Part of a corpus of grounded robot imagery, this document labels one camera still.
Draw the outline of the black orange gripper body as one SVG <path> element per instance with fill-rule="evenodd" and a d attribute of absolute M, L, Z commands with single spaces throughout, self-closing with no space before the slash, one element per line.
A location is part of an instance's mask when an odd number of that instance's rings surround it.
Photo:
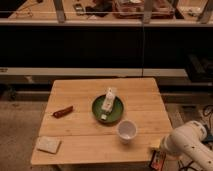
<path fill-rule="evenodd" d="M 153 171 L 162 171 L 165 162 L 166 154 L 160 150 L 154 150 L 149 167 Z"/>

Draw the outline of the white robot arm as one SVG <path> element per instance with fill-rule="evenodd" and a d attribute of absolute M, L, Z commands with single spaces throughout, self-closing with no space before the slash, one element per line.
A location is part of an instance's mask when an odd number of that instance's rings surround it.
<path fill-rule="evenodd" d="M 173 157 L 185 154 L 205 171 L 213 171 L 213 151 L 202 143 L 206 137 L 207 129 L 204 125 L 191 120 L 161 139 L 152 141 L 149 149 L 160 150 Z"/>

